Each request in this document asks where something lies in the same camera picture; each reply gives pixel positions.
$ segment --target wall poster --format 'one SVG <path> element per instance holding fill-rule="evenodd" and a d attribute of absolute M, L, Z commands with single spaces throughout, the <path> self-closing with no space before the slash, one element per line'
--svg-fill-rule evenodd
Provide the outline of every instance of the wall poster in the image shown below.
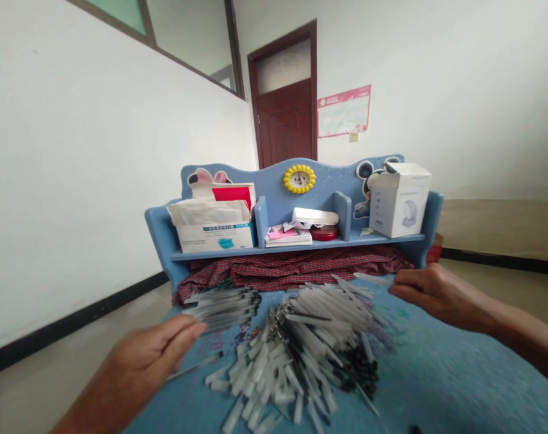
<path fill-rule="evenodd" d="M 370 84 L 318 100 L 318 138 L 368 129 Z"/>

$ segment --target checkered fabric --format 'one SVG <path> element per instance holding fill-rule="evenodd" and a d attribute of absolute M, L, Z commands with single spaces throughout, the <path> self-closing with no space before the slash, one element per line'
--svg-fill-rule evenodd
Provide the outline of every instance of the checkered fabric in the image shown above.
<path fill-rule="evenodd" d="M 304 282 L 335 282 L 332 273 L 346 279 L 352 273 L 385 275 L 414 265 L 398 249 L 387 245 L 234 256 L 192 261 L 191 275 L 181 281 L 173 303 L 181 304 L 191 294 L 213 288 L 227 277 L 236 287 L 252 286 L 259 291 L 285 291 Z"/>

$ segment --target window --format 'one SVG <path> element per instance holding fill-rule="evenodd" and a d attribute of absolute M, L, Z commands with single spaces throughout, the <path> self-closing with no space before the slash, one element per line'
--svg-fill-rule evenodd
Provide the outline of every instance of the window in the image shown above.
<path fill-rule="evenodd" d="M 244 98 L 232 0 L 68 0 Z"/>

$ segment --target window frame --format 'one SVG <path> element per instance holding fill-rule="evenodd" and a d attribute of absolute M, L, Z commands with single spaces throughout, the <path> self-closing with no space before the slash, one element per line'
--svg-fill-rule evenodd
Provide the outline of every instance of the window frame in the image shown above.
<path fill-rule="evenodd" d="M 66 0 L 71 4 L 74 4 L 78 8 L 88 12 L 92 16 L 98 18 L 99 20 L 109 24 L 112 27 L 115 27 L 117 30 L 123 32 L 127 36 L 143 43 L 149 48 L 157 51 L 159 54 L 164 55 L 167 58 L 170 58 L 174 62 L 182 65 L 188 70 L 195 72 L 198 75 L 201 75 L 203 78 L 211 81 L 213 84 L 227 90 L 228 92 L 234 94 L 238 98 L 245 100 L 244 94 L 244 82 L 242 79 L 242 69 L 239 55 L 239 41 L 238 41 L 238 29 L 236 28 L 236 18 L 233 10 L 233 0 L 224 0 L 225 4 L 225 19 L 227 21 L 227 31 L 230 39 L 230 48 L 231 48 L 231 66 L 233 68 L 233 82 L 236 86 L 236 90 L 233 90 L 223 84 L 221 84 L 216 78 L 207 75 L 201 72 L 199 69 L 185 63 L 183 60 L 177 58 L 168 51 L 165 51 L 163 48 L 157 45 L 155 39 L 155 31 L 153 29 L 153 22 L 151 21 L 151 15 L 149 13 L 149 6 L 147 5 L 147 0 L 137 0 L 139 4 L 139 11 L 141 13 L 141 18 L 143 19 L 143 26 L 145 27 L 145 34 L 141 34 L 131 26 L 125 24 L 123 21 L 118 20 L 112 15 L 109 15 L 104 10 L 100 9 L 98 6 L 89 3 L 86 0 Z"/>

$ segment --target white box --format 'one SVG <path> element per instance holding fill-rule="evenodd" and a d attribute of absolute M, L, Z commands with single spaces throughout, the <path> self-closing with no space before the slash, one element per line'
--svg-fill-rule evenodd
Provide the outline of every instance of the white box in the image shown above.
<path fill-rule="evenodd" d="M 387 163 L 372 184 L 369 227 L 390 238 L 419 234 L 432 175 L 415 163 Z"/>
<path fill-rule="evenodd" d="M 176 226 L 181 251 L 235 250 L 254 247 L 254 219 L 227 225 Z"/>
<path fill-rule="evenodd" d="M 186 199 L 168 205 L 183 253 L 255 247 L 255 219 L 246 202 Z"/>

